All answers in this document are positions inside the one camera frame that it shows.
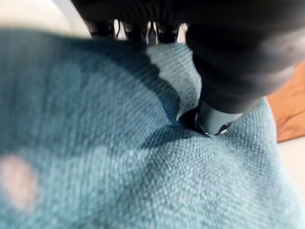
wooden floor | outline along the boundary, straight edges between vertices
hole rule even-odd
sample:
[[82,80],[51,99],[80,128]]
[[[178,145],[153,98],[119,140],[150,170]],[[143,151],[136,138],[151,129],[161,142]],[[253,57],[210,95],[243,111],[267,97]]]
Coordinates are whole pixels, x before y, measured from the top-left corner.
[[268,96],[277,125],[277,140],[305,136],[305,62],[295,67],[292,79]]

light spot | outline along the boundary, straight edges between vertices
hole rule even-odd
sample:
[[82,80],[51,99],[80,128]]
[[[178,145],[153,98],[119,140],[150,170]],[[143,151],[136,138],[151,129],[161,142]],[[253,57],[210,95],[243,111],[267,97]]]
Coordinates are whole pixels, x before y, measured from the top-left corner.
[[180,204],[183,204],[183,202],[184,202],[183,196],[179,196],[178,201],[179,201]]
[[14,155],[1,158],[0,183],[13,207],[22,212],[34,209],[38,195],[37,180],[26,161]]

woven texture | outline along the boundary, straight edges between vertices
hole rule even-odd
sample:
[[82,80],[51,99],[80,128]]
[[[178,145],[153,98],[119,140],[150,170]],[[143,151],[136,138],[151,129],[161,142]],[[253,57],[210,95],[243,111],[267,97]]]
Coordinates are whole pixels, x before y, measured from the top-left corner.
[[201,88],[185,45],[3,30],[0,57],[0,161],[38,186],[25,213],[0,185],[0,229],[305,228],[265,100],[217,137],[178,121]]

pink spot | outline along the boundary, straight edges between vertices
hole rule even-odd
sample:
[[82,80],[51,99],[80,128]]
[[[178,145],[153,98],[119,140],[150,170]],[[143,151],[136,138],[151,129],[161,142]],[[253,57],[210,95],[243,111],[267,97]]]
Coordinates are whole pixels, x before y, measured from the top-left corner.
[[26,161],[14,155],[1,158],[0,183],[17,210],[29,212],[34,209],[38,195],[37,181]]

teal fabric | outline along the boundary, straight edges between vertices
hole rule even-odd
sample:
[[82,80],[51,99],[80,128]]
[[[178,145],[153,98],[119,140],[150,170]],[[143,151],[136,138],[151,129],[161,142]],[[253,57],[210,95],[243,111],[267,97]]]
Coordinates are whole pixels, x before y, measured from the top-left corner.
[[38,177],[1,229],[304,229],[266,100],[225,135],[181,124],[201,81],[184,44],[0,31],[0,161]]

